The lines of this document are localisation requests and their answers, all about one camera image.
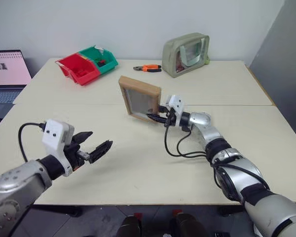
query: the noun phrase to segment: white wall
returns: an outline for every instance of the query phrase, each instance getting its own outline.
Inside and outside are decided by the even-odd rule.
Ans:
[[[93,44],[117,58],[161,59],[164,43],[210,36],[212,59],[248,65],[284,0],[0,0],[0,49],[20,48],[35,73]]]

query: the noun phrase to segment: laptop keyboard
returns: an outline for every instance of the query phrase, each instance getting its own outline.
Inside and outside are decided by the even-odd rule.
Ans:
[[[12,103],[20,91],[0,91],[0,103]]]

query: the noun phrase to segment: black cable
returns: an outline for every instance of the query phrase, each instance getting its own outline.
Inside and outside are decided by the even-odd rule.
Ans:
[[[214,170],[214,181],[215,181],[215,184],[217,185],[217,187],[219,187],[220,189],[222,189],[221,186],[219,185],[218,181],[217,181],[215,168],[213,170]]]
[[[267,182],[262,179],[260,176],[244,169],[244,168],[241,168],[241,167],[238,167],[238,166],[235,166],[235,165],[232,165],[232,164],[213,164],[212,167],[215,169],[216,167],[226,167],[226,168],[232,168],[232,169],[237,169],[237,170],[240,170],[246,174],[249,174],[251,175],[252,177],[256,178],[257,180],[259,180],[264,186],[266,189],[270,190],[270,187],[269,185],[267,184]]]
[[[178,142],[177,144],[177,152],[179,153],[180,156],[184,157],[184,158],[196,158],[196,157],[206,157],[206,153],[205,152],[202,152],[202,151],[197,151],[197,152],[189,152],[189,153],[185,153],[185,154],[182,154],[179,150],[179,145],[180,143],[187,137],[189,137],[191,135],[191,130],[189,129],[188,130],[188,135],[181,138],[180,141]]]
[[[169,151],[168,149],[168,145],[167,145],[167,136],[168,136],[168,130],[169,130],[169,126],[166,126],[166,131],[164,133],[164,147],[167,151],[167,153],[173,157],[185,157],[185,158],[196,158],[196,157],[206,157],[206,153],[205,152],[202,152],[202,151],[198,151],[198,152],[189,152],[189,153],[185,153],[185,154],[182,154],[179,150],[179,144],[185,139],[187,138],[188,136],[191,135],[191,130],[188,132],[188,135],[181,138],[180,141],[178,142],[177,144],[177,151],[178,151],[178,155],[177,154],[173,154]],[[196,155],[196,156],[188,156],[188,155],[192,155],[192,154],[201,154],[201,155]]]
[[[42,129],[44,130],[46,124],[45,124],[45,123],[27,122],[27,123],[23,124],[23,125],[19,128],[19,132],[18,132],[19,146],[20,146],[20,150],[21,150],[21,153],[22,153],[22,156],[23,156],[23,159],[24,159],[25,162],[28,162],[28,159],[26,158],[26,155],[25,155],[25,152],[24,152],[24,149],[23,149],[21,135],[22,135],[22,130],[23,130],[23,128],[24,128],[25,126],[28,126],[28,125],[38,126],[38,127],[42,128]]]

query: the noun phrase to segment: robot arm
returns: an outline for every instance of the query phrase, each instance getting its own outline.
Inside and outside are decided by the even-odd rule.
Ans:
[[[74,127],[55,120],[48,120],[43,135],[43,144],[48,156],[31,160],[0,176],[0,237],[13,233],[15,227],[29,207],[61,175],[67,177],[84,165],[87,160],[94,163],[112,145],[105,141],[92,153],[80,150],[92,132],[81,132],[73,136]]]
[[[240,202],[264,237],[296,237],[296,203],[274,194],[263,180],[259,169],[238,150],[232,148],[211,125],[206,113],[183,112],[182,99],[171,96],[166,107],[160,107],[167,118],[148,114],[165,126],[197,128],[206,151],[206,159],[214,169],[217,185],[229,199]]]

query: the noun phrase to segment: picture frame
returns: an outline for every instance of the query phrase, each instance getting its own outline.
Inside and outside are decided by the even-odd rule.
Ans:
[[[121,76],[119,86],[129,115],[154,122],[146,114],[159,114],[161,88],[146,82]]]

